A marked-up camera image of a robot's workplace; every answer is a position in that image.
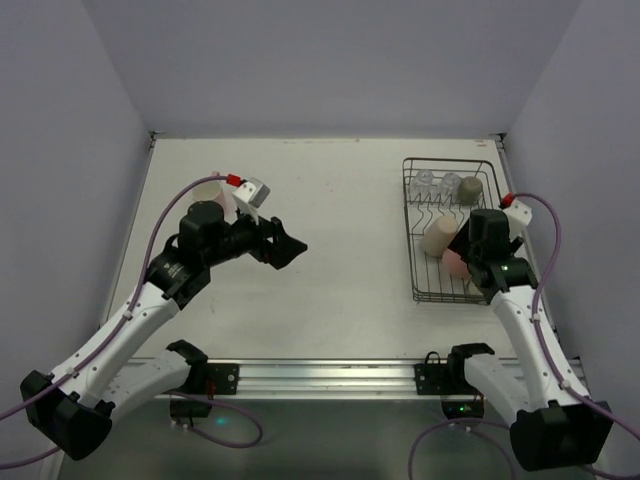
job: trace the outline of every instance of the white tabletop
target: white tabletop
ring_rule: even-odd
[[[213,170],[269,185],[261,215],[279,217],[309,250],[280,271],[249,256],[215,267],[211,284],[136,356],[154,356],[182,338],[214,358],[420,358],[470,342],[513,357],[490,308],[412,300],[402,200],[406,157],[487,160],[500,190],[508,191],[492,141],[159,140],[112,310],[134,287],[160,211]],[[185,197],[169,215],[156,253],[190,203]]]

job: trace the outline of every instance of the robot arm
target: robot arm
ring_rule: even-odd
[[[452,378],[475,387],[497,408],[510,427],[511,446],[525,470],[590,464],[597,460],[612,422],[565,390],[571,386],[590,397],[566,360],[544,309],[532,312],[538,283],[526,259],[514,256],[522,245],[514,230],[519,233],[531,217],[523,207],[519,203],[505,211],[472,211],[450,248],[467,263],[474,285],[504,325],[520,360],[526,391],[492,351],[476,348],[465,353],[464,346],[454,347],[447,364]],[[543,348],[562,372],[562,384]],[[609,409],[605,402],[599,405]]]
[[[22,381],[24,400],[50,390],[26,408],[31,424],[71,458],[80,460],[93,452],[113,422],[129,411],[167,390],[185,386],[189,390],[190,382],[202,379],[207,357],[184,341],[169,345],[133,372],[119,376],[118,372],[158,328],[209,284],[211,267],[249,253],[281,269],[307,250],[307,245],[286,234],[279,219],[258,216],[257,208],[268,193],[257,180],[244,182],[234,192],[239,212],[233,224],[224,220],[222,207],[213,201],[191,205],[178,233],[150,262],[136,305],[130,305],[129,297],[51,374],[34,370]],[[98,347],[109,339],[96,355]],[[89,359],[83,368],[77,367]],[[52,387],[65,376],[70,378]]]

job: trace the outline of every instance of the dish rack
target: dish rack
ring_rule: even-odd
[[[440,194],[428,194],[425,198],[422,195],[411,198],[411,180],[423,169],[431,170],[435,184],[448,172],[462,178],[477,177],[482,181],[482,194],[472,205],[462,205],[451,195],[442,198]],[[451,277],[441,259],[429,257],[422,251],[420,241],[431,222],[441,215],[453,216],[460,228],[472,210],[498,207],[502,196],[493,165],[485,160],[407,158],[402,164],[402,180],[413,299],[417,302],[483,304],[481,295],[469,292],[469,281]]]

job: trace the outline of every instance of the gray wall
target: gray wall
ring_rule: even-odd
[[[506,131],[579,0],[84,0],[171,136]]]
[[[83,6],[0,6],[0,411],[102,315],[147,166],[148,136]],[[0,463],[42,452],[24,414]],[[39,465],[2,472],[36,478]]]
[[[564,244],[550,308],[597,399],[640,428],[640,2],[585,1],[507,136],[519,190],[557,206]],[[553,242],[541,209],[540,261]],[[640,472],[640,445],[615,428],[617,473]]]

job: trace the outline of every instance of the clear glass cup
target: clear glass cup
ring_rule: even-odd
[[[457,173],[449,172],[444,174],[444,177],[442,177],[438,184],[440,203],[454,203],[457,201],[460,182],[462,182],[462,179]]]
[[[418,170],[409,185],[409,199],[412,202],[426,202],[434,188],[433,172],[429,169]]]

